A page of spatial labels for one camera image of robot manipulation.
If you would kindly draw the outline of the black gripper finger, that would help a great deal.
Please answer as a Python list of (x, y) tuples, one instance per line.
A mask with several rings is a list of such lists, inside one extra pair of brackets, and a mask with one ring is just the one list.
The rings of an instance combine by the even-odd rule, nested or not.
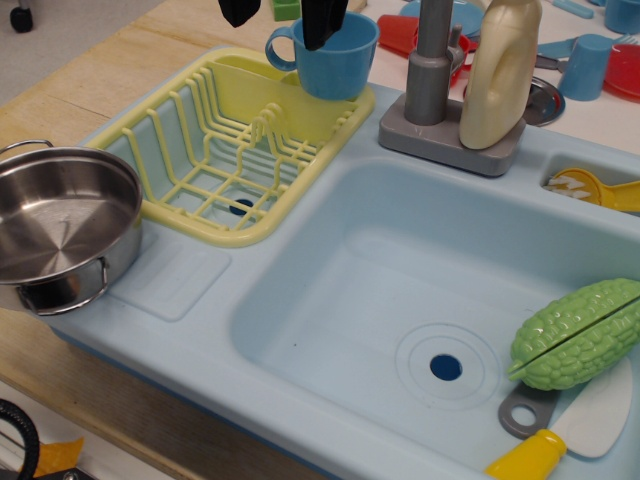
[(320, 49), (343, 25), (347, 0), (302, 0), (303, 40), (310, 51)]
[(260, 9), (260, 0), (219, 0), (224, 19), (234, 28), (244, 25)]

